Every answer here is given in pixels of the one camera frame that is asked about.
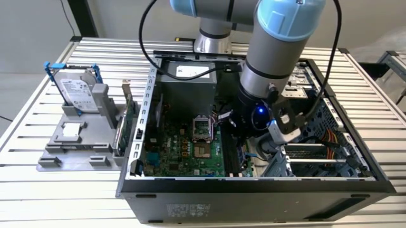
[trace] blue drive bracket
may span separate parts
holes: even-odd
[[[52,64],[52,67],[49,67],[49,64],[50,64],[49,61],[45,61],[45,63],[44,63],[44,69],[45,69],[46,75],[48,75],[48,77],[49,77],[49,80],[54,83],[54,86],[56,86],[56,88],[57,88],[57,91],[58,91],[58,93],[60,93],[61,96],[62,96],[62,104],[64,104],[65,106],[68,106],[68,102],[66,102],[66,100],[65,100],[65,98],[64,98],[61,89],[58,88],[57,83],[54,82],[54,77],[53,77],[53,74],[52,74],[52,72],[50,72],[50,70],[53,69],[53,65],[56,65],[56,63]],[[65,68],[65,64],[64,64],[64,63],[58,63],[58,64],[56,65],[56,68],[54,68],[54,69],[64,69],[64,68]]]
[[[101,78],[101,75],[100,75],[100,68],[96,65],[96,63],[93,65],[90,65],[90,66],[68,66],[65,63],[53,63],[50,66],[49,65],[50,65],[49,61],[45,61],[45,63],[44,63],[44,69],[45,69],[46,75],[49,77],[49,80],[54,83],[57,91],[58,91],[58,93],[62,96],[64,106],[69,106],[69,105],[68,105],[68,102],[66,102],[66,100],[64,98],[62,92],[61,92],[61,90],[60,90],[60,88],[57,86],[57,83],[54,81],[54,77],[53,77],[54,74],[53,73],[56,73],[61,69],[92,69],[93,72],[94,72],[94,75],[96,75],[96,82],[97,83],[102,83],[102,78]]]
[[[94,74],[96,74],[96,81],[97,83],[102,83],[102,78],[100,75],[100,68],[96,64],[90,65],[90,68],[94,70]]]

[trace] cable connector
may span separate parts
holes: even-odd
[[[224,72],[240,72],[241,71],[241,65],[240,64],[232,64],[232,65],[224,65]]]

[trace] open computer tower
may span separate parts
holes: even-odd
[[[153,54],[177,76],[244,60]],[[312,102],[323,79],[313,61],[300,59],[281,93],[297,109]],[[176,81],[149,70],[117,186],[141,223],[331,221],[395,193],[328,86],[299,138],[285,145],[252,138],[235,147],[216,117],[237,86],[237,72]],[[329,149],[321,138],[339,146]]]

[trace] metal rack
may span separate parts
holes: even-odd
[[[192,44],[146,42],[145,48],[149,54],[152,50],[190,52]],[[247,48],[245,44],[233,44],[232,51],[245,54]],[[328,55],[327,48],[307,48],[301,57],[313,59],[324,73]],[[114,102],[125,102],[120,91],[122,79],[130,80],[133,99],[141,101],[149,64],[137,41],[82,38],[81,41],[69,42],[57,61],[76,65],[96,62]],[[343,228],[404,227],[406,117],[347,53],[335,53],[329,86],[399,194],[335,222],[311,225],[320,228],[331,225]],[[126,202],[114,199],[118,171],[36,171],[34,164],[61,117],[61,103],[57,90],[48,77],[44,77],[0,138],[0,221],[6,220],[14,226],[34,227],[138,225]],[[268,224],[269,227],[281,225],[289,227],[288,224]],[[308,225],[292,224],[295,227]],[[244,226],[264,227],[265,224]]]

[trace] motherboard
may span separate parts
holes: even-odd
[[[212,133],[209,137],[196,139],[193,132],[200,135]],[[146,152],[145,176],[154,177],[225,177],[220,127],[201,124],[165,122],[161,127],[160,145]],[[245,161],[240,176],[252,176],[251,162]]]

